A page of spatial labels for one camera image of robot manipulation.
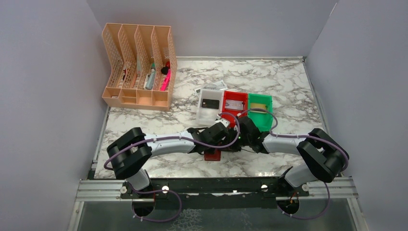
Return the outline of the red leather card holder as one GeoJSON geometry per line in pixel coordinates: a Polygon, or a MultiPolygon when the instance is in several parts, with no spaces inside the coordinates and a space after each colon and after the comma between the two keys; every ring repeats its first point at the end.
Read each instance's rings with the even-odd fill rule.
{"type": "Polygon", "coordinates": [[[205,161],[220,161],[220,159],[221,159],[221,151],[218,149],[210,148],[204,152],[205,161]]]}

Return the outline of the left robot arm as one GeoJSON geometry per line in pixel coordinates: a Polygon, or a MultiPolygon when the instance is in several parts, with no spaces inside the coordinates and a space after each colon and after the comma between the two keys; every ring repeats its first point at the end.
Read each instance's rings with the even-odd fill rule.
{"type": "Polygon", "coordinates": [[[208,128],[188,128],[171,135],[145,134],[139,127],[132,128],[108,146],[109,159],[104,168],[112,170],[116,179],[129,182],[138,197],[146,197],[151,193],[151,181],[142,167],[149,158],[213,151],[221,147],[221,141],[228,135],[229,124],[221,119],[208,128]]]}

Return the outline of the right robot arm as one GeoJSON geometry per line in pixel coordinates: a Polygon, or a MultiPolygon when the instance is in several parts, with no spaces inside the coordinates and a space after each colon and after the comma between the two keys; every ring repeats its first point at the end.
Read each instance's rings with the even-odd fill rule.
{"type": "Polygon", "coordinates": [[[304,163],[290,167],[278,179],[278,191],[291,195],[297,187],[320,180],[330,183],[349,164],[348,153],[325,131],[313,129],[308,134],[261,132],[247,116],[238,118],[240,140],[256,153],[285,153],[302,157],[304,163]]]}

